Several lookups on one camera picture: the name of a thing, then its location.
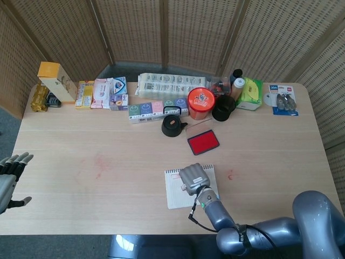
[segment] spiral notebook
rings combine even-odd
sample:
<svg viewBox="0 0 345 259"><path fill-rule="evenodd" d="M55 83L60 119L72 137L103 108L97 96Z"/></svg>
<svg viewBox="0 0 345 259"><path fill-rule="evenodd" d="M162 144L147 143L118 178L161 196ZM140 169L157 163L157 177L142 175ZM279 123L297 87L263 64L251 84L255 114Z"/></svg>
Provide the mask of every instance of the spiral notebook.
<svg viewBox="0 0 345 259"><path fill-rule="evenodd" d="M210 187L215 191L219 198L214 166L205 165L203 166L203 169L210 178ZM172 169L164 171L169 209L192 207L196 197L195 195L190 196L186 190L182 190L181 187L183 182L178 174L180 170L181 169Z"/></svg>

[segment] wicker screen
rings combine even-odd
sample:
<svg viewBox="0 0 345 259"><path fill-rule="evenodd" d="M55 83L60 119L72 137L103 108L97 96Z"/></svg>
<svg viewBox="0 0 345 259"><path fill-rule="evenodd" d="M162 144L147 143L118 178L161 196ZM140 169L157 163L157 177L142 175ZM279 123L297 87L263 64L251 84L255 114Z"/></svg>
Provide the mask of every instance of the wicker screen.
<svg viewBox="0 0 345 259"><path fill-rule="evenodd" d="M83 0L10 0L33 34L74 80L94 79L108 64L92 13Z"/></svg>
<svg viewBox="0 0 345 259"><path fill-rule="evenodd" d="M250 1L223 75L282 81L345 7L344 0Z"/></svg>
<svg viewBox="0 0 345 259"><path fill-rule="evenodd" d="M345 214L345 148L327 154L341 208Z"/></svg>
<svg viewBox="0 0 345 259"><path fill-rule="evenodd" d="M2 9L0 60L0 106L21 118L41 60Z"/></svg>
<svg viewBox="0 0 345 259"><path fill-rule="evenodd" d="M159 0L96 0L115 60L161 62Z"/></svg>
<svg viewBox="0 0 345 259"><path fill-rule="evenodd" d="M309 92L322 141L345 140L345 30L298 78Z"/></svg>
<svg viewBox="0 0 345 259"><path fill-rule="evenodd" d="M169 65L215 73L236 6L235 0L169 0Z"/></svg>

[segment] orange canister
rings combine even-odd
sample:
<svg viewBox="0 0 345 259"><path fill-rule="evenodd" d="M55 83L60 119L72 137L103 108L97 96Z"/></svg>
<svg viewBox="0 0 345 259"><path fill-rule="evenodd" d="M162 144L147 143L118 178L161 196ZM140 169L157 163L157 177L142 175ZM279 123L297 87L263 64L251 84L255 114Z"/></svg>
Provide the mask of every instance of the orange canister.
<svg viewBox="0 0 345 259"><path fill-rule="evenodd" d="M204 119L215 105L215 96L207 88L198 87L188 94L189 115L195 120Z"/></svg>

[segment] black cup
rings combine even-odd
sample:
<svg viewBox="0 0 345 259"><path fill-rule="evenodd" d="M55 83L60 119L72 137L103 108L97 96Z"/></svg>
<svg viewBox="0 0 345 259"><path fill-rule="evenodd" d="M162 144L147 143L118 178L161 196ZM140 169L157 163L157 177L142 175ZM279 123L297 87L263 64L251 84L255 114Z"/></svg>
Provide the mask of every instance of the black cup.
<svg viewBox="0 0 345 259"><path fill-rule="evenodd" d="M165 106L163 109L163 114L165 114L165 111L164 111L165 108L178 108L180 109L180 115L181 115L181 108L178 106ZM176 137L180 135L183 128L187 126L187 124L188 123L186 122L181 122L180 116L177 116L175 114L170 114L163 119L162 132L164 133L164 135L168 137Z"/></svg>
<svg viewBox="0 0 345 259"><path fill-rule="evenodd" d="M235 100L231 96L224 94L216 100L216 105L212 110L212 116L218 121L226 121L235 108Z"/></svg>

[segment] white cap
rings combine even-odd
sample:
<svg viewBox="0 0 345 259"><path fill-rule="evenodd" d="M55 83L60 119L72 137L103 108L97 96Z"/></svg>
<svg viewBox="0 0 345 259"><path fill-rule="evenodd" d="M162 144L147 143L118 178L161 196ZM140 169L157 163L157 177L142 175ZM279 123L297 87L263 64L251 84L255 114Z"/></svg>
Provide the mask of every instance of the white cap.
<svg viewBox="0 0 345 259"><path fill-rule="evenodd" d="M233 85L234 85L236 88L243 88L244 85L245 85L244 79L241 78L241 77L236 78L236 80L233 82Z"/></svg>

